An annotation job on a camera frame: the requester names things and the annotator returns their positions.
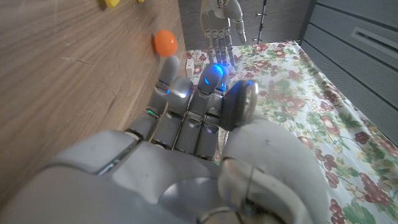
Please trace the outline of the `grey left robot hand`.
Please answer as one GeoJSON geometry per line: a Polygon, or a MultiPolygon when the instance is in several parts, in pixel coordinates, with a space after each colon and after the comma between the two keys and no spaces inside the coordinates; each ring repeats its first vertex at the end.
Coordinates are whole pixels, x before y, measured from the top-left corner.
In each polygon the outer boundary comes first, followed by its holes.
{"type": "Polygon", "coordinates": [[[231,21],[235,23],[239,41],[246,44],[243,12],[238,1],[202,0],[200,21],[210,63],[216,60],[217,63],[226,65],[228,56],[234,67],[231,21]]]}

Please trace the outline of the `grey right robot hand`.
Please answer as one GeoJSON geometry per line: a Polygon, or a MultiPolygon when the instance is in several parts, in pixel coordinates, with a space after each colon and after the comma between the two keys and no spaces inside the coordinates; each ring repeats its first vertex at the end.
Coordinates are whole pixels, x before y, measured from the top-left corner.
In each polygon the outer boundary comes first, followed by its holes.
{"type": "Polygon", "coordinates": [[[208,64],[199,82],[168,57],[145,111],[56,155],[1,210],[2,223],[325,223],[318,163],[256,113],[254,80],[208,64]]]}

